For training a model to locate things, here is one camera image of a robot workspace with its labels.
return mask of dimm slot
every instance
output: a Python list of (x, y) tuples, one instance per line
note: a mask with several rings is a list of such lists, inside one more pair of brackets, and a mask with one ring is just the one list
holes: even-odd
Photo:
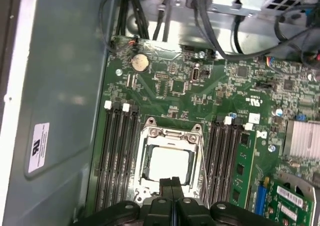
[(125, 166), (124, 166), (124, 172), (123, 172), (124, 180), (123, 180), (123, 188), (121, 192), (121, 201), (126, 200), (125, 197), (128, 194), (131, 167), (133, 163), (133, 154), (135, 152), (138, 117), (139, 117), (139, 109), (137, 106), (133, 105), (132, 111), (131, 111), (132, 126), (129, 131), (130, 134), (125, 147)]
[(113, 190), (113, 196), (112, 196), (112, 205), (116, 204), (119, 202), (118, 196), (119, 196), (119, 191), (120, 188), (122, 187), (121, 185), (121, 175), (122, 175), (122, 162), (124, 161), (124, 150), (126, 147), (126, 142), (127, 142), (127, 135), (128, 135), (128, 128), (129, 128), (129, 123), (130, 123), (130, 114), (128, 112), (123, 113), (123, 123), (121, 127), (121, 141), (118, 147), (118, 152), (117, 152), (117, 161), (115, 164), (115, 180), (114, 180), (114, 190)]
[[(103, 135), (102, 145), (108, 144), (107, 141), (110, 139), (113, 111), (114, 111), (113, 108), (111, 108), (106, 112), (105, 126), (104, 126), (105, 131)], [(100, 207), (103, 201), (103, 194), (102, 194), (102, 188), (104, 187), (104, 170), (103, 169), (106, 166), (107, 153), (108, 153), (107, 148), (104, 147), (102, 150), (100, 163), (99, 163), (99, 173), (98, 173), (98, 179), (97, 179), (97, 185), (96, 185), (96, 196), (95, 196), (95, 207), (94, 207), (95, 212), (100, 210)]]
[(224, 125), (221, 121), (213, 121), (209, 147), (206, 156), (209, 202), (227, 202), (235, 168), (237, 146), (240, 141), (241, 126)]
[(229, 165), (228, 165), (228, 161), (230, 159), (230, 152), (232, 150), (232, 148), (230, 147), (230, 142), (233, 136), (233, 130), (231, 128), (226, 129), (226, 133), (225, 133), (225, 138), (224, 138), (224, 144), (223, 144), (223, 162), (222, 164), (220, 164), (221, 167), (221, 176), (222, 176), (222, 184), (220, 187), (220, 193), (218, 195), (220, 195), (220, 200), (223, 202), (228, 201), (228, 196), (229, 196), (229, 189), (228, 189), (228, 181), (229, 181)]
[(114, 121), (114, 131), (111, 136), (111, 143), (109, 145), (105, 145), (106, 148), (108, 148), (108, 164), (106, 171), (106, 183), (104, 186), (104, 199), (103, 199), (103, 208), (107, 208), (110, 206), (110, 197), (111, 197), (111, 191), (112, 191), (112, 181), (113, 181), (113, 167), (115, 163), (115, 154), (119, 139), (119, 131), (120, 126), (122, 123), (122, 114), (120, 109), (115, 109), (113, 114), (113, 121)]

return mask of screw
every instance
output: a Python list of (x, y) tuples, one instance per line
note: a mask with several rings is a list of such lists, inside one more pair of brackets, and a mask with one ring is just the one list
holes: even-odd
[(216, 206), (218, 209), (220, 209), (220, 210), (225, 210), (227, 207), (224, 205), (224, 204), (222, 204), (222, 203), (219, 203), (217, 206)]
[(268, 150), (270, 153), (273, 153), (276, 151), (276, 146), (274, 146), (273, 144), (269, 145)]
[(176, 0), (175, 1), (175, 6), (180, 6), (181, 5), (181, 0)]
[(151, 130), (150, 130), (150, 135), (151, 135), (152, 137), (157, 136), (157, 135), (158, 135), (158, 130), (156, 130), (155, 128), (151, 129)]
[(190, 198), (184, 198), (183, 202), (186, 204), (190, 204), (191, 203), (191, 199)]
[(205, 56), (206, 56), (205, 52), (203, 52), (203, 51), (200, 51), (200, 52), (198, 53), (198, 55), (199, 55), (199, 58), (200, 58), (200, 59), (204, 59)]
[(116, 71), (115, 71), (115, 74), (117, 75), (117, 76), (121, 76), (122, 75), (122, 69), (117, 69)]
[(195, 143), (195, 142), (197, 141), (197, 137), (194, 136), (194, 135), (192, 135), (192, 136), (189, 137), (189, 141), (190, 141), (191, 143)]

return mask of capacitor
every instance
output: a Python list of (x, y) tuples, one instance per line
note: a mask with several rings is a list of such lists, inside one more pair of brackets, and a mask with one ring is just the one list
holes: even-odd
[(268, 213), (271, 215), (274, 213), (274, 209), (272, 207), (268, 207)]
[(281, 108), (275, 108), (272, 110), (272, 115), (277, 117), (282, 117), (284, 115), (284, 111)]
[(282, 223), (283, 223), (284, 226), (288, 226), (289, 225), (289, 221), (286, 218), (282, 219)]
[(290, 166), (294, 168), (300, 168), (300, 163), (296, 161), (290, 161)]
[(131, 59), (131, 65), (137, 73), (143, 73), (149, 67), (149, 59), (146, 55), (139, 53), (133, 56)]
[(237, 117), (237, 114), (235, 112), (231, 112), (229, 113), (229, 116), (232, 118), (232, 119), (235, 119)]

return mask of white sticker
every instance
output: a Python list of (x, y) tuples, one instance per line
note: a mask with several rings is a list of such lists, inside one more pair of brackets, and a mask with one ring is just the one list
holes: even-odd
[(276, 192), (280, 196), (284, 197), (285, 199), (297, 205), (298, 207), (302, 208), (304, 206), (304, 201), (298, 196), (295, 196), (293, 193), (289, 192), (288, 190), (278, 186), (276, 189)]
[(45, 165), (47, 140), (50, 123), (39, 123), (34, 126), (29, 170), (31, 173)]
[(297, 221), (298, 216), (294, 212), (292, 212), (290, 209), (288, 209), (286, 206), (281, 205), (281, 212), (287, 215), (289, 218), (291, 218), (295, 222)]
[(249, 123), (258, 125), (260, 123), (260, 114), (259, 113), (249, 113)]

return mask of chip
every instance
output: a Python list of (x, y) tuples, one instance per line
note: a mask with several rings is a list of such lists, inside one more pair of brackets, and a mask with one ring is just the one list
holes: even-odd
[(237, 174), (243, 175), (243, 174), (244, 174), (244, 169), (245, 169), (245, 167), (243, 167), (241, 164), (238, 164), (238, 165), (236, 166), (236, 172), (237, 172)]
[(277, 116), (273, 117), (273, 122), (274, 122), (275, 124), (280, 125), (280, 124), (282, 124), (282, 121), (283, 121), (283, 118), (282, 118), (282, 117), (277, 117)]
[(233, 190), (233, 193), (232, 193), (232, 198), (238, 202), (239, 201), (239, 197), (240, 197), (240, 192), (238, 192), (237, 190)]
[(248, 144), (248, 140), (249, 140), (249, 135), (243, 133), (241, 135), (241, 143), (244, 144), (244, 145), (247, 145)]
[(215, 100), (215, 103), (216, 103), (217, 105), (222, 105), (222, 99), (217, 98), (217, 99)]
[(283, 89), (292, 91), (294, 89), (294, 82), (289, 79), (284, 80)]
[(248, 76), (248, 68), (245, 66), (239, 66), (236, 75), (238, 75), (238, 77), (246, 78)]
[(192, 46), (189, 46), (189, 45), (185, 45), (185, 46), (183, 47), (183, 49), (184, 49), (185, 51), (195, 51), (195, 47), (192, 47)]
[(313, 172), (312, 182), (315, 185), (320, 186), (320, 173), (319, 172)]
[(216, 96), (219, 97), (219, 98), (223, 98), (224, 95), (225, 95), (225, 94), (224, 94), (224, 92), (222, 92), (222, 91), (216, 92)]

